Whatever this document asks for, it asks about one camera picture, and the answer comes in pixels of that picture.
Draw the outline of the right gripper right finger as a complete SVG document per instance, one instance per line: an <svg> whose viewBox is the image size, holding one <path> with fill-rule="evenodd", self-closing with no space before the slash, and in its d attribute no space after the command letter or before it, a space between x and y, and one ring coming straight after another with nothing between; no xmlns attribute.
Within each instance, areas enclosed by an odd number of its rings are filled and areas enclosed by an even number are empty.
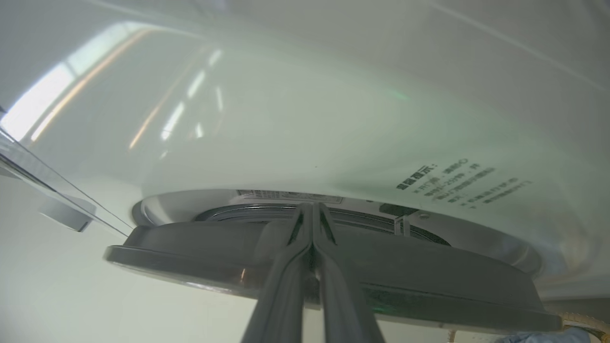
<svg viewBox="0 0 610 343"><path fill-rule="evenodd" d="M383 343L384 338L357 279L338 250L329 209L313 205L313 249L319 274L325 341Z"/></svg>

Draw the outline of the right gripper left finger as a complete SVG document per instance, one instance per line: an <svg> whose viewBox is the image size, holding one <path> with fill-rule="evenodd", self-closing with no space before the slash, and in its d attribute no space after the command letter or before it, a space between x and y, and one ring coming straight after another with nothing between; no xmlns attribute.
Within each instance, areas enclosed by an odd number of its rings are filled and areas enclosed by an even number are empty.
<svg viewBox="0 0 610 343"><path fill-rule="evenodd" d="M304 284L312 247L313 206L300 204L288 225L285 245L273 260L243 343L302 342Z"/></svg>

